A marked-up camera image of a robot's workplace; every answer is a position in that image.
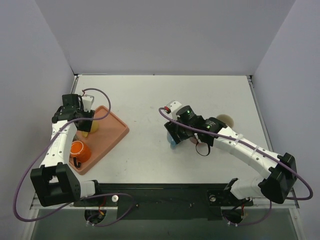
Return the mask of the blue butterfly mug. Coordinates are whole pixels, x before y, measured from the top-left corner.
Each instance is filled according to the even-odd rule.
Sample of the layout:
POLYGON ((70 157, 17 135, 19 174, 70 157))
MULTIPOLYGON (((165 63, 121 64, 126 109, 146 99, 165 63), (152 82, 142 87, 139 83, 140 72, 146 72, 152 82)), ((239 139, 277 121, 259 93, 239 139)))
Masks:
POLYGON ((166 137, 172 150, 176 149, 177 145, 181 142, 181 139, 176 131, 167 131, 166 137))

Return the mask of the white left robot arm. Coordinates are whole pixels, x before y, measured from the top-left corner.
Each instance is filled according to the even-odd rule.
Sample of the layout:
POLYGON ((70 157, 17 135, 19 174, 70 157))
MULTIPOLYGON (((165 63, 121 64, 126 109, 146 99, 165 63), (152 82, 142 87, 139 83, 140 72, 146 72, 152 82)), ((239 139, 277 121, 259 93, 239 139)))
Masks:
POLYGON ((77 131, 88 132, 95 111, 91 95, 65 94, 62 106, 53 115, 52 134, 48 150, 38 168, 32 169, 30 179, 43 207, 77 202, 83 198, 92 206, 99 205, 103 193, 96 181, 79 181, 69 166, 72 143, 77 131))

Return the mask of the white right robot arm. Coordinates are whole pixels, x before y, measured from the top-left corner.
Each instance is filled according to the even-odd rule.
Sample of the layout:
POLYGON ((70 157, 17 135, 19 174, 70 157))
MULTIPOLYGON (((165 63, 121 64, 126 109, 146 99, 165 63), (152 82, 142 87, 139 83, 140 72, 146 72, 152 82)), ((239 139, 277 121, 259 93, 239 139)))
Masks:
POLYGON ((189 105, 182 106, 177 101, 169 103, 161 111, 172 116, 164 126, 175 145, 194 139, 197 144, 206 144, 208 148, 215 147, 233 155, 259 174, 249 181, 233 178, 223 192, 226 203, 234 205, 239 200, 265 197, 273 203, 282 204, 288 199, 297 181, 294 175, 296 161, 291 154, 280 155, 253 144, 225 122, 215 117, 204 119, 189 105))

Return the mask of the dark red pink mug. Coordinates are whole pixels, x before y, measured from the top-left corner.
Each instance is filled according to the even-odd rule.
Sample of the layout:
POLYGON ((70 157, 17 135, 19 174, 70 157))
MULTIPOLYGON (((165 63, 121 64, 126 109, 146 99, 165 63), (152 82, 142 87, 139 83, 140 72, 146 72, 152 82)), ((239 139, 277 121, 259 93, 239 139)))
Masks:
POLYGON ((189 140, 190 140, 193 144, 195 144, 195 145, 199 143, 199 142, 198 142, 198 139, 197 139, 196 137, 194 137, 194 136, 193 136, 193 137, 190 137, 189 140))

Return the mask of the cream mug yellow handle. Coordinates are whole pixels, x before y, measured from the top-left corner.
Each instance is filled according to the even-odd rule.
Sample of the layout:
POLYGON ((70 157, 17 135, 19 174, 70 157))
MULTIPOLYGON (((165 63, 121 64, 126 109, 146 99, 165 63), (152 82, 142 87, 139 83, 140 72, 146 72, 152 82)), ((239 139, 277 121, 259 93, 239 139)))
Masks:
POLYGON ((82 131, 81 135, 84 138, 87 138, 89 134, 95 133, 99 129, 99 122, 97 120, 92 121, 91 129, 89 132, 82 131))

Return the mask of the orange mug black handle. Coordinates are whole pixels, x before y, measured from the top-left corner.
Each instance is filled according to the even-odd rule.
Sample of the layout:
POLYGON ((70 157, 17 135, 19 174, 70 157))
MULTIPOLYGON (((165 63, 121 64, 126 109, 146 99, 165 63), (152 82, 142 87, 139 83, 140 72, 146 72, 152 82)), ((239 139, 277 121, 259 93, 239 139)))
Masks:
POLYGON ((81 140, 72 142, 69 156, 77 169, 81 168, 83 163, 86 163, 90 159, 91 155, 92 152, 85 142, 81 140))

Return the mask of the cream floral mug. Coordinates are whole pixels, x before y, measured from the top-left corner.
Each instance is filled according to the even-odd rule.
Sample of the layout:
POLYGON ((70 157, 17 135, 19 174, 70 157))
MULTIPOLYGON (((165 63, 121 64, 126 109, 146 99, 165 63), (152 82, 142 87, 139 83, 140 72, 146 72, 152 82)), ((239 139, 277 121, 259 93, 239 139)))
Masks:
POLYGON ((216 119, 225 123, 230 128, 233 128, 235 125, 234 120, 227 114, 219 114, 216 116, 216 119))

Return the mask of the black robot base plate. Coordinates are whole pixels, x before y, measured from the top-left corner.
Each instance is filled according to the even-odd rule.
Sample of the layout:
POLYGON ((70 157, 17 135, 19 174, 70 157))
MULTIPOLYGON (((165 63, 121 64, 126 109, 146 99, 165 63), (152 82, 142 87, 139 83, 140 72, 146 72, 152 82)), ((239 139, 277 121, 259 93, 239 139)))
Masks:
POLYGON ((241 206, 252 200, 239 200, 227 191, 225 183, 97 183, 91 199, 74 203, 97 213, 116 207, 124 220, 221 220, 241 216, 241 206))

